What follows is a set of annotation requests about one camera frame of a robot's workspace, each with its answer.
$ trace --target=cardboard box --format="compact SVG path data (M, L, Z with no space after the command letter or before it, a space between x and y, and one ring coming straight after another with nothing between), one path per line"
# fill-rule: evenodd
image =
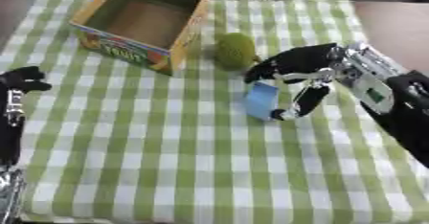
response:
M171 75L199 33L209 0L94 0L70 21L80 43Z

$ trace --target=table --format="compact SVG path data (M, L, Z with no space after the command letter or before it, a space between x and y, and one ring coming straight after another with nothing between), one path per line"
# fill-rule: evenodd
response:
M347 91L333 86L311 116L261 123L242 110L241 77L216 69L205 52L236 31L254 37L262 58L364 40L350 2L212 2L204 34L173 78L79 48L66 19L83 2L36 0L0 56L0 69L41 65L54 85L26 97L20 164L31 219L429 220L427 170ZM288 86L280 103L301 87Z

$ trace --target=black robotic finger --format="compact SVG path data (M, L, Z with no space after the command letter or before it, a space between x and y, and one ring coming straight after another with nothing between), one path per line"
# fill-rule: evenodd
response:
M31 91L47 91L52 88L52 85L42 81L26 81L21 83L20 90L24 93Z
M244 81L246 83L258 81L261 79L273 79L273 75L276 73L275 67L272 65L272 61L265 60L258 65L253 66L245 75Z
M45 78L45 74L40 72L40 69L37 66L18 68L18 69L12 70L10 72L7 72L5 75L6 76L9 76L9 75L20 76L24 80L26 80L26 79L39 80L39 79Z
M329 94L329 87L327 86L321 88L308 87L300 92L297 96L298 99L295 101L300 107L298 112L299 117L305 116L313 111L327 94Z
M297 111L294 111L296 117L303 117L310 112L312 112L324 99L324 97L329 94L329 87L324 86L321 88L312 88L308 87L302 90L294 100L295 105L291 109L297 108ZM284 109L275 109L271 111L271 118L274 120L283 121L283 113L286 112Z

